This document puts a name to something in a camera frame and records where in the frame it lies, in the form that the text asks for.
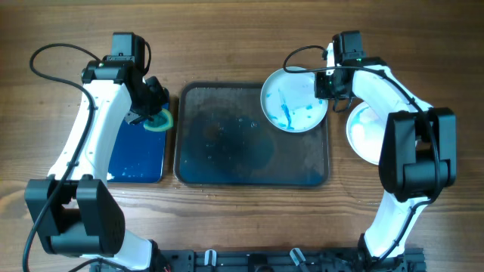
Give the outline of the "green yellow sponge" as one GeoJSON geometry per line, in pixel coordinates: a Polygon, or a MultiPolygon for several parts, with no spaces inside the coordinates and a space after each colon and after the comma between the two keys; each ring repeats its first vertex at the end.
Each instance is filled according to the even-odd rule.
{"type": "Polygon", "coordinates": [[[152,116],[152,120],[144,122],[144,129],[153,132],[163,132],[173,127],[172,114],[167,109],[162,109],[158,114],[152,116]]]}

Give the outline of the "white plate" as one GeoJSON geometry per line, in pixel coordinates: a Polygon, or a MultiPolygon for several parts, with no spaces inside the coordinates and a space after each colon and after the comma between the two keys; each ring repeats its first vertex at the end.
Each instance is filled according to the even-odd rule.
{"type": "Polygon", "coordinates": [[[328,110],[328,101],[315,96],[315,74],[298,66],[273,72],[262,86],[260,103],[268,121],[290,133],[315,128],[328,110]]]}
{"type": "Polygon", "coordinates": [[[378,165],[383,146],[387,118],[381,118],[366,102],[350,113],[346,136],[351,148],[365,161],[378,165]]]}

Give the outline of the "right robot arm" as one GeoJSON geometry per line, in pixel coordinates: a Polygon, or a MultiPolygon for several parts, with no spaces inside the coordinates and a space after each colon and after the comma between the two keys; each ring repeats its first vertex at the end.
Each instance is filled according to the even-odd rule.
{"type": "Polygon", "coordinates": [[[456,179],[456,117],[412,94],[379,57],[368,57],[361,34],[333,36],[316,73],[317,98],[362,99],[384,121],[379,157],[383,198],[362,242],[372,264],[396,258],[418,216],[456,179]]]}

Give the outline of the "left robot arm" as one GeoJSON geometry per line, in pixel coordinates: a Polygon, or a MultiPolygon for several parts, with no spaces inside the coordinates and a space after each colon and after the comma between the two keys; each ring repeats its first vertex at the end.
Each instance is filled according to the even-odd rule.
{"type": "Polygon", "coordinates": [[[107,188],[108,168],[123,123],[164,132],[173,126],[169,92],[149,76],[151,49],[132,32],[116,32],[110,54],[93,57],[76,88],[82,94],[61,155],[43,179],[28,182],[24,199],[33,220],[22,267],[39,240],[50,255],[121,271],[168,271],[153,240],[126,229],[122,209],[107,188]]]}

